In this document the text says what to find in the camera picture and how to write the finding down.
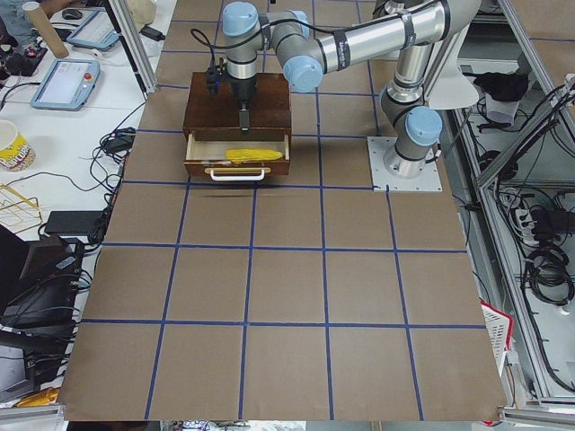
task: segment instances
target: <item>power adapter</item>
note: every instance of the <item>power adapter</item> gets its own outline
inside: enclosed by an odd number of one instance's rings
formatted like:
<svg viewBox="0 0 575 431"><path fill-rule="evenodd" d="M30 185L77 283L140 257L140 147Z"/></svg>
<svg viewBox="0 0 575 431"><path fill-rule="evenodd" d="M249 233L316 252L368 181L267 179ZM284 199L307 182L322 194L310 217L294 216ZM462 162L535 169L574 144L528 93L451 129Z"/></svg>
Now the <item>power adapter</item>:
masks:
<svg viewBox="0 0 575 431"><path fill-rule="evenodd" d="M159 42L160 40L165 40L165 36L161 31L156 30L155 28L150 27L149 25L145 25L144 28L140 30L140 34L143 34L147 38L155 40L156 42Z"/></svg>
<svg viewBox="0 0 575 431"><path fill-rule="evenodd" d="M102 150L107 155L127 151L134 144L135 136L136 130L134 128L121 128L102 142Z"/></svg>

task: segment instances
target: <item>cardboard tube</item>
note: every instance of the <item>cardboard tube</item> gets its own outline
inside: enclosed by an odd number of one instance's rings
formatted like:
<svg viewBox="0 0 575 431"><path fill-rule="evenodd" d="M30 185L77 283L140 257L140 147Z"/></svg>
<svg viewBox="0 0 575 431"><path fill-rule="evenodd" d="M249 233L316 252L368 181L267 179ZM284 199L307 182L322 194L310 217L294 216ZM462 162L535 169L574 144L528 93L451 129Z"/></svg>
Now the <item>cardboard tube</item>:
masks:
<svg viewBox="0 0 575 431"><path fill-rule="evenodd" d="M50 24L50 21L48 21L48 17L40 7L40 3L24 3L22 9L26 12L26 16L36 28L40 36L44 39L48 48L50 48L54 53L54 56L56 58L68 57L68 50L54 30L54 27L52 27L52 24Z"/></svg>

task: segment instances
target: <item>yellow object on floor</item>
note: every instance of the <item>yellow object on floor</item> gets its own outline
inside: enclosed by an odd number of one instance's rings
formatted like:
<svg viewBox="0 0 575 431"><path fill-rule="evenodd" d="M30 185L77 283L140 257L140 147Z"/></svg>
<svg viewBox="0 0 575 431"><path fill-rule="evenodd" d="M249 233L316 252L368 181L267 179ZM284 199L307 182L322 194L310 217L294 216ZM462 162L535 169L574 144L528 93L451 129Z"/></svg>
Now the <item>yellow object on floor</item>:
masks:
<svg viewBox="0 0 575 431"><path fill-rule="evenodd" d="M32 395L22 398L18 404L16 404L16 407L45 406L56 400L59 391L59 388L47 388L43 391L33 393Z"/></svg>

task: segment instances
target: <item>yellow corn cob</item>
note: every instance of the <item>yellow corn cob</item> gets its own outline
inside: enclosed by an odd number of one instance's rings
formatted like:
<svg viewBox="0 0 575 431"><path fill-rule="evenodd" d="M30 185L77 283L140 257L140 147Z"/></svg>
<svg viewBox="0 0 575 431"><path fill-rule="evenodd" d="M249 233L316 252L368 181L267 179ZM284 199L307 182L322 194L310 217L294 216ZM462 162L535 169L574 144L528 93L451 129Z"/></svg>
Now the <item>yellow corn cob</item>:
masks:
<svg viewBox="0 0 575 431"><path fill-rule="evenodd" d="M226 159L232 163L261 162L265 160L278 160L284 154L268 148L235 148L226 151Z"/></svg>

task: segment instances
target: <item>wooden drawer box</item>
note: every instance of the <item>wooden drawer box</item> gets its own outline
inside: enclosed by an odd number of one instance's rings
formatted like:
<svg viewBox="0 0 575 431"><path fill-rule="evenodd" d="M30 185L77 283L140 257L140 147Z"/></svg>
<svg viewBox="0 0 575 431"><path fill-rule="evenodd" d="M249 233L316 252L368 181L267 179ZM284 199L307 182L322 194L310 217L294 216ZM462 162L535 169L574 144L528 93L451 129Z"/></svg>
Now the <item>wooden drawer box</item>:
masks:
<svg viewBox="0 0 575 431"><path fill-rule="evenodd" d="M289 173L291 110L289 86L283 75L258 74L258 90L250 105L250 131L239 128L238 102L223 83L218 95L206 88L206 77L195 73L183 122L188 139L184 165L190 176L214 180L259 180ZM226 151L233 148L267 148L283 157L272 161L232 163Z"/></svg>

